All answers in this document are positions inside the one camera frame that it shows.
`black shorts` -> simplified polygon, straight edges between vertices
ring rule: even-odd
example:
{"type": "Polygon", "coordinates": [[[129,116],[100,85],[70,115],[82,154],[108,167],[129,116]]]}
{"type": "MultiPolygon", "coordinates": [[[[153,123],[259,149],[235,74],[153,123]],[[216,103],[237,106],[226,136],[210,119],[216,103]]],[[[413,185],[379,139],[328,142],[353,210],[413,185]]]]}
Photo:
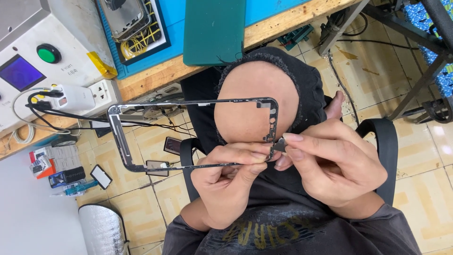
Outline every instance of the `black shorts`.
{"type": "MultiPolygon", "coordinates": [[[[326,120],[324,108],[332,100],[325,97],[321,75],[316,68],[288,55],[275,47],[259,48],[243,58],[228,65],[223,72],[208,68],[181,81],[184,99],[215,100],[228,73],[240,64],[251,61],[265,61],[282,69],[293,80],[299,93],[299,108],[296,119],[288,132],[301,133],[309,126],[326,120]]],[[[187,106],[188,114],[203,149],[210,153],[216,146],[225,142],[219,137],[214,121],[214,104],[199,107],[187,106]]],[[[275,185],[284,187],[298,194],[307,195],[302,187],[302,180],[297,169],[292,166],[285,171],[274,169],[275,162],[268,162],[268,168],[260,174],[275,185]]]]}

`metal phone bezel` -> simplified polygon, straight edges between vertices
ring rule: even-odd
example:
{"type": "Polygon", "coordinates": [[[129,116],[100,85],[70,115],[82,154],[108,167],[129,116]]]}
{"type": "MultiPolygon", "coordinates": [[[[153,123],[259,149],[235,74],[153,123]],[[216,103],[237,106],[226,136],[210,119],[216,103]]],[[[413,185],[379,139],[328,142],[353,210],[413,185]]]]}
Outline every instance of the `metal phone bezel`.
{"type": "MultiPolygon", "coordinates": [[[[193,168],[206,168],[206,167],[225,167],[240,165],[238,163],[221,163],[221,164],[207,164],[199,166],[183,166],[183,167],[166,167],[166,168],[151,168],[149,169],[145,164],[135,165],[132,156],[127,145],[126,137],[123,132],[121,125],[121,110],[129,107],[137,106],[153,106],[153,105],[187,105],[197,104],[198,106],[208,106],[211,103],[250,103],[256,102],[257,108],[269,108],[269,134],[263,137],[265,142],[271,142],[275,144],[275,133],[277,130],[277,117],[279,106],[273,98],[238,98],[238,99],[220,99],[220,100],[200,100],[200,101],[181,101],[174,103],[158,103],[158,102],[147,102],[147,103],[117,103],[113,104],[107,110],[107,118],[112,129],[113,137],[116,142],[116,146],[120,152],[121,160],[124,167],[131,172],[154,172],[154,171],[171,171],[171,170],[182,170],[182,169],[193,169],[193,168]]],[[[273,150],[270,151],[269,159],[272,158],[273,150]]]]}

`chair wheel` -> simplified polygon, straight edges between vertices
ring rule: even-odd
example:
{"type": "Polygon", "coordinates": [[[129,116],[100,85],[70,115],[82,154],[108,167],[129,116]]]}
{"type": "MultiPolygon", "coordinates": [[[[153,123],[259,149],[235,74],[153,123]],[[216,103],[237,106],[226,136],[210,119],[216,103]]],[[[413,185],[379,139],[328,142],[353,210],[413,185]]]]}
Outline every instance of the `chair wheel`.
{"type": "Polygon", "coordinates": [[[53,140],[50,143],[50,145],[52,147],[61,147],[61,146],[74,145],[76,143],[77,143],[77,137],[66,136],[66,137],[58,138],[57,140],[53,140]]]}

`wooden workbench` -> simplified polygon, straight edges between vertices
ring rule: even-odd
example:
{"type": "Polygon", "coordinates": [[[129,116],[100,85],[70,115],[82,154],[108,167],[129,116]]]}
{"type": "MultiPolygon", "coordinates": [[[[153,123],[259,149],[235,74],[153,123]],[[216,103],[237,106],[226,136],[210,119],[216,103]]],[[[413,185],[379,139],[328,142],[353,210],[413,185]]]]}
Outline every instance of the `wooden workbench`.
{"type": "MultiPolygon", "coordinates": [[[[338,10],[344,9],[360,0],[311,0],[266,20],[245,28],[244,47],[250,49],[271,39],[275,39],[303,25],[309,24],[318,17],[330,15],[338,10]]],[[[203,67],[189,67],[184,65],[183,56],[165,61],[138,74],[118,80],[118,87],[124,102],[132,101],[140,96],[153,92],[163,86],[177,82],[192,74],[201,71],[203,67]]],[[[44,115],[51,124],[56,127],[69,128],[76,125],[77,120],[73,118],[44,115]]],[[[28,128],[23,126],[19,129],[20,137],[27,137],[28,128]]],[[[14,139],[10,142],[10,150],[0,159],[13,155],[25,147],[49,138],[54,134],[40,129],[35,130],[33,142],[30,144],[19,144],[14,139]]],[[[0,153],[3,152],[10,134],[0,140],[0,153]]]]}

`yellow tape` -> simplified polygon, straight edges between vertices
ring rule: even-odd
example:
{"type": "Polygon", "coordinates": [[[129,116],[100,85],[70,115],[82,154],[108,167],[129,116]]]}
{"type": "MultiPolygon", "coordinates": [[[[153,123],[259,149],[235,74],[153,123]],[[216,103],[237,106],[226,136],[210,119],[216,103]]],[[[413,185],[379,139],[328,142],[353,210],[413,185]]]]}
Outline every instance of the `yellow tape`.
{"type": "Polygon", "coordinates": [[[94,66],[96,66],[96,68],[99,70],[102,76],[104,76],[104,78],[112,79],[118,75],[116,69],[104,63],[96,52],[88,52],[87,56],[90,58],[91,62],[93,62],[94,66]]]}

